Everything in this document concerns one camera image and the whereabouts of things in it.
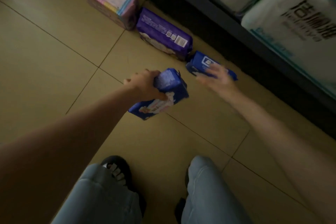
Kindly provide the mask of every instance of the forearm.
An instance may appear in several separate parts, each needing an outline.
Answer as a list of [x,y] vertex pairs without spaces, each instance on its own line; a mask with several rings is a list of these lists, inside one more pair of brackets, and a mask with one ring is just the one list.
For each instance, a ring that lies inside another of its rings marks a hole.
[[258,133],[292,184],[319,215],[336,222],[336,165],[245,96],[231,102]]
[[0,197],[6,207],[0,210],[1,220],[49,222],[99,147],[136,101],[136,92],[122,86],[90,107],[3,145]]

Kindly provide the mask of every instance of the pant leg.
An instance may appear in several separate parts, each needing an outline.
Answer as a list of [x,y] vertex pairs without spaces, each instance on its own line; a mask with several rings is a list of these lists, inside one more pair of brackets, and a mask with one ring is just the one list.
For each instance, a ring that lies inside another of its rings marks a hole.
[[52,224],[140,224],[139,196],[116,183],[105,167],[86,168]]
[[210,158],[196,156],[188,175],[182,224],[252,224]]

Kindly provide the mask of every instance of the jeans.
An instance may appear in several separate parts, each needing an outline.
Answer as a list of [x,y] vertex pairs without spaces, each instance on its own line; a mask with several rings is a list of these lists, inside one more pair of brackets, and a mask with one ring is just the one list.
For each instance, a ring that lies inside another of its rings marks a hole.
[[[210,158],[190,164],[182,224],[250,224],[245,210]],[[98,164],[86,168],[52,224],[140,224],[139,197]]]

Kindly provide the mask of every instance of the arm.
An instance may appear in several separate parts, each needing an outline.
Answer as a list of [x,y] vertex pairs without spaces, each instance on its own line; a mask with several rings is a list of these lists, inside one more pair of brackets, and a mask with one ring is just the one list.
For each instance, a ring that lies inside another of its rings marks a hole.
[[220,65],[197,80],[217,92],[254,128],[300,194],[327,223],[336,223],[336,163],[243,95]]
[[144,71],[103,99],[0,147],[0,223],[49,223],[124,113],[166,95]]

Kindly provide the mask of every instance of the person's left hand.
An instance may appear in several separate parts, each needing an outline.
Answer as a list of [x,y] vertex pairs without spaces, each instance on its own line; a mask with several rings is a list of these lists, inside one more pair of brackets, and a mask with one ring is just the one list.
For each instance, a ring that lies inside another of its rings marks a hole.
[[136,93],[139,94],[139,101],[149,101],[152,99],[166,101],[168,100],[166,94],[160,92],[153,86],[154,78],[160,73],[158,70],[149,71],[145,69],[140,73],[133,74],[131,79],[125,79],[124,85],[136,90]]

